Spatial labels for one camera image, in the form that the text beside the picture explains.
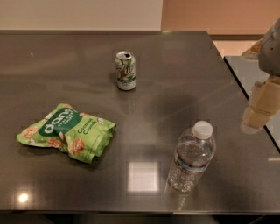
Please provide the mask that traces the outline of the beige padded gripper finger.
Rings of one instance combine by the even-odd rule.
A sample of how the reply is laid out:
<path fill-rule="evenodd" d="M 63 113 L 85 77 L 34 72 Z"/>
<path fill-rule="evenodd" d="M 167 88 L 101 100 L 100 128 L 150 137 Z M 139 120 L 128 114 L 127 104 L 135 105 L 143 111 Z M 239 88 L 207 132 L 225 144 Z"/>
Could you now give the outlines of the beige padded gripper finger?
<path fill-rule="evenodd" d="M 255 134 L 280 110 L 280 77 L 256 81 L 241 119 L 241 131 Z"/>
<path fill-rule="evenodd" d="M 249 49 L 247 49 L 245 52 L 242 53 L 242 57 L 246 59 L 257 59 L 258 53 L 260 52 L 260 47 L 263 40 L 259 39 L 256 41 Z"/>

